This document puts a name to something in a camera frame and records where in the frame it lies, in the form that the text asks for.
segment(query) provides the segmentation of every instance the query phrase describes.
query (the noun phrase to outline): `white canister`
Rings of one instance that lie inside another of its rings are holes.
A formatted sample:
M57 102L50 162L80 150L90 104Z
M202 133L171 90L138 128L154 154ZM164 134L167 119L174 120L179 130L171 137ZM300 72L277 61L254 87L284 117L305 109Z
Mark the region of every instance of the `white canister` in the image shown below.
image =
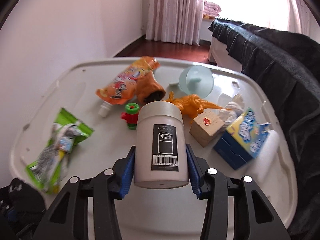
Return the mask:
M165 189L189 183L184 127L180 110L155 101L139 112L134 184Z
M252 160L247 174L250 175L258 185L261 185L270 171L280 145L280 137L274 130L269 131L269 135L263 143L259 155Z

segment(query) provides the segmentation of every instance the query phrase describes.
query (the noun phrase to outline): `black label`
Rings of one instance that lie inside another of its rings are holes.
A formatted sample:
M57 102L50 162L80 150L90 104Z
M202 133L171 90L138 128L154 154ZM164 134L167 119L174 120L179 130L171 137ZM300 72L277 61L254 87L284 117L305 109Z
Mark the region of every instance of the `black label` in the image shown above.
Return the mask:
M177 132L172 125L153 125L151 170L179 171Z

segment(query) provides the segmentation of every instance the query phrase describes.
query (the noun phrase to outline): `screw head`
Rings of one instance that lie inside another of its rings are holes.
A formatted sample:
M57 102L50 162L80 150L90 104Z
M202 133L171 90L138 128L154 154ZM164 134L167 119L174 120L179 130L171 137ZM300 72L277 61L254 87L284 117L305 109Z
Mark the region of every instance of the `screw head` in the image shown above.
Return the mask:
M252 181L252 178L250 176L244 176L243 180L247 183L250 183Z
M215 168L209 168L208 169L208 173L211 174L211 175L215 175L215 174L218 173L218 171Z
M78 178L77 177L72 177L70 180L70 183L77 183L78 182Z
M113 169L106 169L105 171L104 171L104 174L105 175L112 175L113 174Z

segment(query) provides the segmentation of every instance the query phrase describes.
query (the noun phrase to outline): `orange toy dinosaur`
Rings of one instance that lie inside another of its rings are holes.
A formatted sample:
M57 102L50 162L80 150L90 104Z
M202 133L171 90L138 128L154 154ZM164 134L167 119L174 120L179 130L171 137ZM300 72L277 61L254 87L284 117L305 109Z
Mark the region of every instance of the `orange toy dinosaur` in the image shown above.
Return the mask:
M177 108L180 109L181 114L188 115L191 119L194 119L198 114L202 114L204 109L222 109L223 107L211 103L207 100L201 99L198 95L192 94L182 98L173 98L174 94L171 91L169 98L164 100L166 102L173 103Z

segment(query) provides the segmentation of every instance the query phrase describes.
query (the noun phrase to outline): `blue box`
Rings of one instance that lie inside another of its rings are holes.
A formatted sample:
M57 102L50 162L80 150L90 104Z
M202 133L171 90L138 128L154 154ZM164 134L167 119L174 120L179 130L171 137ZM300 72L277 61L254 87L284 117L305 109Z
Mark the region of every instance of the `blue box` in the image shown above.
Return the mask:
M269 125L270 123L258 124L254 111L248 108L226 128L214 149L237 170L258 156L269 134Z

